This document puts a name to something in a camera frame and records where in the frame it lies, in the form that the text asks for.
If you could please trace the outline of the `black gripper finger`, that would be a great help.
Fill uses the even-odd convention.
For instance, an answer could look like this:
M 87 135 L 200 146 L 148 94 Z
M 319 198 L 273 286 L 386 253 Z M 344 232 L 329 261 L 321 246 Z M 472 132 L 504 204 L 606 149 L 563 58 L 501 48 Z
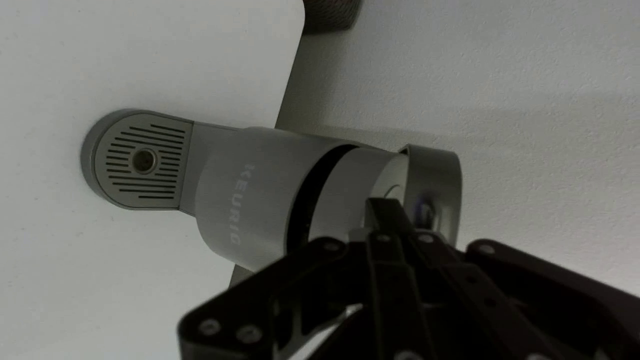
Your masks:
M 397 199 L 366 202 L 370 305 L 380 360 L 436 360 L 403 239 L 410 224 Z

